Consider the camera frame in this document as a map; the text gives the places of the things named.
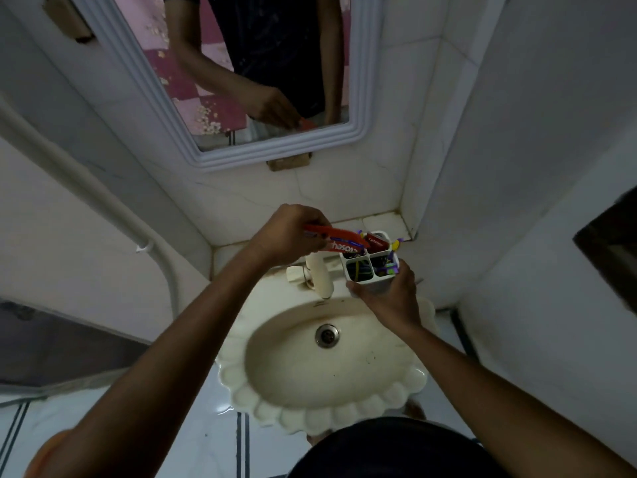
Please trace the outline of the person's right hand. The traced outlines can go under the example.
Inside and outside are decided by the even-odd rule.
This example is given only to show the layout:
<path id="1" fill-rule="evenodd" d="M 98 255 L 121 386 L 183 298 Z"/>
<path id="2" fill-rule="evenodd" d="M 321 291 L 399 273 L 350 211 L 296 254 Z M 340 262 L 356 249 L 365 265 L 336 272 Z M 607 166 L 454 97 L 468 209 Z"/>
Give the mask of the person's right hand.
<path id="1" fill-rule="evenodd" d="M 390 287 L 373 301 L 362 301 L 378 321 L 405 344 L 411 345 L 414 337 L 424 331 L 419 316 L 415 274 L 410 266 L 399 259 L 400 273 Z"/>

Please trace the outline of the small wooden block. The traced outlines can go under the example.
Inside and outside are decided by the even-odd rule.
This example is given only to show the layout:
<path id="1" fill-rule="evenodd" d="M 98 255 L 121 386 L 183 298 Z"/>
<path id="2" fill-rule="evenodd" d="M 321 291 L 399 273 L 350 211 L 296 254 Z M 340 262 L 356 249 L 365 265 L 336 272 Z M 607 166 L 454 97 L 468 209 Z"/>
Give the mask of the small wooden block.
<path id="1" fill-rule="evenodd" d="M 266 161 L 266 164 L 269 170 L 273 172 L 293 170 L 309 166 L 312 160 L 312 155 L 312 152 L 305 152 L 288 157 L 268 160 Z"/>

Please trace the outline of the large wooden block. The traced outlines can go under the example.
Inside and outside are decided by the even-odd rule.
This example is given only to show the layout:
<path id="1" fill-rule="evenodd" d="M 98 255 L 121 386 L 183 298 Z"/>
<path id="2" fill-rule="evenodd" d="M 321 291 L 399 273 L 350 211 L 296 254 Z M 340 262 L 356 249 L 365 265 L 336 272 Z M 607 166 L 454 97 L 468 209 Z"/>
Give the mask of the large wooden block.
<path id="1" fill-rule="evenodd" d="M 43 0 L 43 10 L 67 38 L 79 44 L 87 44 L 96 39 L 93 30 L 72 0 Z"/>

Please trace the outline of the white tap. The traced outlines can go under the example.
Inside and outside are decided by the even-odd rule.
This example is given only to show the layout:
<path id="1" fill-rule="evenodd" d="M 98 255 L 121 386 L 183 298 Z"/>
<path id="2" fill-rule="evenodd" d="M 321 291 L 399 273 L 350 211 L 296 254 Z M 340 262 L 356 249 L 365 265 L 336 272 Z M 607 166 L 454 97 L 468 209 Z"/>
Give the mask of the white tap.
<path id="1" fill-rule="evenodd" d="M 312 253 L 305 257 L 304 265 L 289 266 L 286 269 L 287 281 L 294 285 L 304 285 L 323 299 L 331 298 L 334 284 L 324 261 L 326 254 L 327 252 Z"/>

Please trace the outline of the red toothpaste tube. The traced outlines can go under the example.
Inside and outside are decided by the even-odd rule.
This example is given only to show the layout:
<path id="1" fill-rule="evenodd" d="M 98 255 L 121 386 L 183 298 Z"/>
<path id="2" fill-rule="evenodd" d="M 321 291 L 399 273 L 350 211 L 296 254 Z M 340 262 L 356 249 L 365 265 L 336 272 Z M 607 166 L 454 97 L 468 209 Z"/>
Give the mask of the red toothpaste tube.
<path id="1" fill-rule="evenodd" d="M 325 241 L 321 249 L 324 252 L 360 254 L 370 248 L 370 243 L 357 232 L 314 224 L 305 224 L 303 228 L 307 236 L 320 237 Z"/>

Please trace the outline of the cream scalloped washbasin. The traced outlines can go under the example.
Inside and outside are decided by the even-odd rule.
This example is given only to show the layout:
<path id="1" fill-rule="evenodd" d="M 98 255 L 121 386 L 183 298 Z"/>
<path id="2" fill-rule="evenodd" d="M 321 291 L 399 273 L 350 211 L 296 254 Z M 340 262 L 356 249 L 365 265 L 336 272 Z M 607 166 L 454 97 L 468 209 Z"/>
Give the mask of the cream scalloped washbasin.
<path id="1" fill-rule="evenodd" d="M 429 372 L 414 352 L 384 328 L 364 303 L 351 297 L 337 261 L 323 299 L 269 273 L 251 291 L 219 355 L 219 381 L 232 407 L 261 426 L 288 434 L 321 434 L 402 407 L 426 386 Z M 315 331 L 340 331 L 322 349 Z"/>

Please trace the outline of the person's right forearm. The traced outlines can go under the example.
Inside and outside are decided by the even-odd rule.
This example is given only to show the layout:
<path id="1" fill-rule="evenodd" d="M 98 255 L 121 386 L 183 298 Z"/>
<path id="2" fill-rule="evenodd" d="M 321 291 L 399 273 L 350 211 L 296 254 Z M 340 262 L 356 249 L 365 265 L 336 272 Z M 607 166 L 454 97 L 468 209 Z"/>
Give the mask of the person's right forearm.
<path id="1" fill-rule="evenodd" d="M 430 331 L 408 324 L 396 334 L 511 476 L 637 478 L 637 468 L 599 440 Z"/>

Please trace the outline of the person's dark shirt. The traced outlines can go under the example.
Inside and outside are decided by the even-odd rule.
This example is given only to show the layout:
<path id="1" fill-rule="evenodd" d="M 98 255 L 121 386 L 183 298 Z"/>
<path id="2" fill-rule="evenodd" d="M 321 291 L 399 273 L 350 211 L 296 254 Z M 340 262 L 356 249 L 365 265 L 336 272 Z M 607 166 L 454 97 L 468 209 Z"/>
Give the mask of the person's dark shirt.
<path id="1" fill-rule="evenodd" d="M 480 444 L 437 423 L 403 417 L 332 432 L 286 478 L 510 478 Z"/>

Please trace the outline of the white toothbrush holder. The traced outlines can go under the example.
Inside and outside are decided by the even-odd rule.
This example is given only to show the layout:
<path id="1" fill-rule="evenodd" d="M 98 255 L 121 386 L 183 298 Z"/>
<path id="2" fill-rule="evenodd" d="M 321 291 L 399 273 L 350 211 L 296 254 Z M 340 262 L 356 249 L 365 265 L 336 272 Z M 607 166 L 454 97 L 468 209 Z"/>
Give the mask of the white toothbrush holder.
<path id="1" fill-rule="evenodd" d="M 359 233 L 364 237 L 368 232 Z M 372 233 L 386 239 L 390 244 L 394 241 L 390 239 L 390 236 L 385 231 L 376 230 L 372 231 Z M 361 284 L 375 284 L 378 288 L 378 293 L 386 291 L 392 280 L 398 274 L 378 277 L 375 275 L 373 267 L 397 264 L 399 265 L 399 272 L 401 269 L 397 251 L 392 252 L 391 249 L 378 254 L 369 254 L 366 250 L 360 254 L 341 254 L 340 260 L 347 281 L 355 281 Z"/>

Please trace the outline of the white wall pipe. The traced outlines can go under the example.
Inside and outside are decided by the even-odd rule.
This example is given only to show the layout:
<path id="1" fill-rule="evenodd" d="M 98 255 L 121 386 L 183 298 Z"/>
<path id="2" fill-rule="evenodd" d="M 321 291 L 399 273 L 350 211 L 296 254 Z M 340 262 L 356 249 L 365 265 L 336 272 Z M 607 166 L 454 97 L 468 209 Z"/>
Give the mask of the white wall pipe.
<path id="1" fill-rule="evenodd" d="M 154 241 L 154 249 L 147 255 L 164 276 L 170 296 L 171 313 L 173 318 L 176 318 L 179 314 L 177 274 L 160 246 L 162 238 L 123 204 L 105 184 L 93 176 L 84 165 L 34 128 L 2 92 L 0 92 L 0 135 L 136 245 L 148 240 Z"/>

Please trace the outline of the person's left hand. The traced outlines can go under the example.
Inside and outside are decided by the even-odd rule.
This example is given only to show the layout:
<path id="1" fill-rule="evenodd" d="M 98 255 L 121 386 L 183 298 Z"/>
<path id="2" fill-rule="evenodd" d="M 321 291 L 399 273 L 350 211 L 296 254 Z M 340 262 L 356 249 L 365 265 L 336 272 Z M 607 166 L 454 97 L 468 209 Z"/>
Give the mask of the person's left hand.
<path id="1" fill-rule="evenodd" d="M 320 237 L 305 234 L 299 221 L 301 204 L 281 205 L 249 241 L 248 252 L 266 268 L 290 265 L 325 245 Z"/>

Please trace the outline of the white framed mirror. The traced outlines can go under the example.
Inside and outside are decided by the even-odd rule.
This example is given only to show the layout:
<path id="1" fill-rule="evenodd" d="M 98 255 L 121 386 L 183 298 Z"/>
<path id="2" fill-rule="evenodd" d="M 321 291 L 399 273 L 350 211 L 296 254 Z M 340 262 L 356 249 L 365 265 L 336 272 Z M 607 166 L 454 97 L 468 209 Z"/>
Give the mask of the white framed mirror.
<path id="1" fill-rule="evenodd" d="M 72 0 L 191 167 L 360 141 L 384 0 Z"/>

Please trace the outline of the metal sink drain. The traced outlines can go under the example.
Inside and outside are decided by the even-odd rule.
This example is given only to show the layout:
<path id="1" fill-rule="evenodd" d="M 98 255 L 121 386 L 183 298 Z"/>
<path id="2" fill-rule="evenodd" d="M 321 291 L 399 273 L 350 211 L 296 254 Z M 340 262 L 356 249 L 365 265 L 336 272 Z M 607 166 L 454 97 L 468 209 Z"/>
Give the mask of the metal sink drain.
<path id="1" fill-rule="evenodd" d="M 315 331 L 315 342 L 322 349 L 331 349 L 339 342 L 340 331 L 332 324 L 323 324 Z"/>

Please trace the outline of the person's left forearm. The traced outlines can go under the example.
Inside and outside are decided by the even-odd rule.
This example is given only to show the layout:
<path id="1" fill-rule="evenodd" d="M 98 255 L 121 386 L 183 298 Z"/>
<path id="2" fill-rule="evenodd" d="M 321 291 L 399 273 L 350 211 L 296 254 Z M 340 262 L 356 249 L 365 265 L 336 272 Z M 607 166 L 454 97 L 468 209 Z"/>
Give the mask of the person's left forearm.
<path id="1" fill-rule="evenodd" d="M 240 308 L 272 265 L 258 243 L 235 255 L 30 478 L 154 478 Z"/>

